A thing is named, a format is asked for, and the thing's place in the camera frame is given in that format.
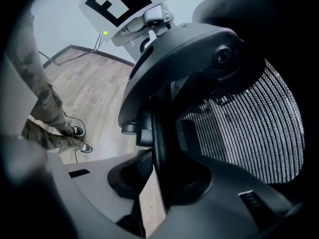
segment leg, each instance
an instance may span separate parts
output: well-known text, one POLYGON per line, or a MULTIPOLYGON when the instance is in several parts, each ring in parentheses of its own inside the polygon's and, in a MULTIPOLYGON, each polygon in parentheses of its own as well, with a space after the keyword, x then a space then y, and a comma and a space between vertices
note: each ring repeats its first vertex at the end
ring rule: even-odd
POLYGON ((83 142, 72 137, 49 133, 31 120, 25 123, 22 136, 27 140, 37 142, 45 149, 59 148, 59 153, 68 149, 80 150, 84 146, 83 142))
POLYGON ((48 83, 33 32, 33 16, 28 10, 17 23, 7 47, 8 56, 22 79, 38 97, 31 115, 56 128, 63 135, 73 135, 65 120, 62 100, 48 83))

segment cable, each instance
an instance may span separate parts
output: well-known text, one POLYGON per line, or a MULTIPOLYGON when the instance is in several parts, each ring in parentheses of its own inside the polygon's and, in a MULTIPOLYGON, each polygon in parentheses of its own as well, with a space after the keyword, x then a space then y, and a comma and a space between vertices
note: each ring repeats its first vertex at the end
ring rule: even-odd
MULTIPOLYGON (((65 114, 65 111, 63 111, 63 113, 64 113, 64 115, 65 115, 66 117, 68 117, 68 118, 81 121, 79 118, 74 118, 74 117, 68 116, 67 114, 65 114)), ((84 135, 83 135, 83 137, 82 137, 82 139, 81 139, 81 141, 83 141, 83 139, 84 139, 84 137, 85 137, 85 133, 86 133, 86 128, 85 128, 84 122, 83 122, 83 121, 81 121, 81 122, 82 122, 83 128, 84 128, 84 135)), ((78 158, 77 158, 77 156, 76 156, 76 150, 74 151, 74 156, 75 156, 75 161, 78 163, 78 158)))
POLYGON ((104 39, 102 38, 102 36, 99 35, 98 39, 96 40, 94 49, 93 49, 92 51, 83 53, 83 54, 81 54, 81 55, 79 55, 79 56, 77 56, 77 57, 75 57, 75 58, 71 58, 71 59, 62 61, 62 62, 60 62, 60 63, 57 63, 54 59, 49 58, 47 55, 45 55, 45 54, 42 53, 41 51, 39 51, 39 53, 40 53, 41 55, 43 55, 44 57, 46 57, 49 61, 51 61, 52 63, 54 63, 56 66, 61 66, 61 65, 65 64, 65 63, 67 63, 67 62, 69 62, 69 61, 71 61, 71 60, 74 60, 74 59, 83 57, 83 56, 85 56, 85 55, 87 55, 87 54, 96 52, 96 51, 101 47, 101 45, 102 45, 103 42, 104 42, 104 39))

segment white wall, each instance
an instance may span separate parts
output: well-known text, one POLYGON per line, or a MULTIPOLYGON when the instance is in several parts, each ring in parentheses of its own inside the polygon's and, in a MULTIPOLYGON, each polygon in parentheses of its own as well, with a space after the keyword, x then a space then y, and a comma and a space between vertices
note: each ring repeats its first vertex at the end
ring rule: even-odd
MULTIPOLYGON (((80 11, 81 0, 35 0, 32 13, 35 16, 34 32, 38 49, 52 57, 70 44, 93 48, 98 32, 80 11)), ((175 16, 175 23, 191 22, 194 9, 204 0, 168 0, 168 8, 175 16)), ((123 47, 110 41, 103 43, 101 51, 133 61, 123 47)))

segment sneaker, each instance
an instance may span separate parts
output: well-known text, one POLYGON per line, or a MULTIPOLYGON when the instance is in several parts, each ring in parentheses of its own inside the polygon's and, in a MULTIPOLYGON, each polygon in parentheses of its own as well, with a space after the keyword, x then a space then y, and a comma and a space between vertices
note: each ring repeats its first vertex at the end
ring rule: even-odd
POLYGON ((79 125, 72 125, 71 127, 73 128, 73 135, 75 137, 81 137, 85 135, 85 130, 83 127, 79 125))
POLYGON ((89 143, 84 142, 84 145, 82 149, 80 149, 80 152, 85 155, 90 155, 94 152, 94 147, 90 145, 89 143))

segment black knob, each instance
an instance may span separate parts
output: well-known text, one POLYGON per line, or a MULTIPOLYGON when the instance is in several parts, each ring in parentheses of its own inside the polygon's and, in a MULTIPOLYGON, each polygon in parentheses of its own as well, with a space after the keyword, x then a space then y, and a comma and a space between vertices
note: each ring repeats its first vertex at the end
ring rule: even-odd
POLYGON ((138 127, 135 124, 124 124, 122 125, 122 134, 134 135, 137 134, 138 127))
POLYGON ((212 66, 214 69, 223 69, 229 65, 233 59, 233 51, 227 45, 220 45, 215 49, 212 56, 212 66))

